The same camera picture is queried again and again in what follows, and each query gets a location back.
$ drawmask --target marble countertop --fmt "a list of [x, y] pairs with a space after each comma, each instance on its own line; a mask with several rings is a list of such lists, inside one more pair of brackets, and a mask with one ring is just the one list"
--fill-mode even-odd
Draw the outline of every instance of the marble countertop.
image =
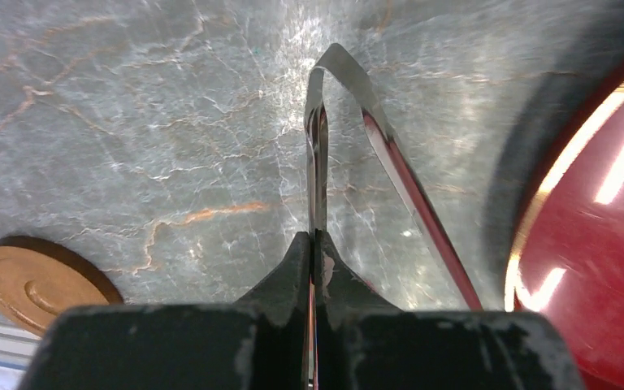
[[[624, 0], [0, 0], [0, 238], [63, 244], [131, 303], [236, 300], [306, 229], [306, 77], [332, 42], [500, 309], [525, 183], [624, 56]], [[328, 84], [340, 255], [401, 308], [464, 309]]]

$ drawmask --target round wooden disc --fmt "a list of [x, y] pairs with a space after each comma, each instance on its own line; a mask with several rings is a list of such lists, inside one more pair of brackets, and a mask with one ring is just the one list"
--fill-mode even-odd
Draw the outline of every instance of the round wooden disc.
[[0, 240], [0, 312], [41, 336], [64, 310], [123, 303], [110, 280], [77, 253], [47, 240]]

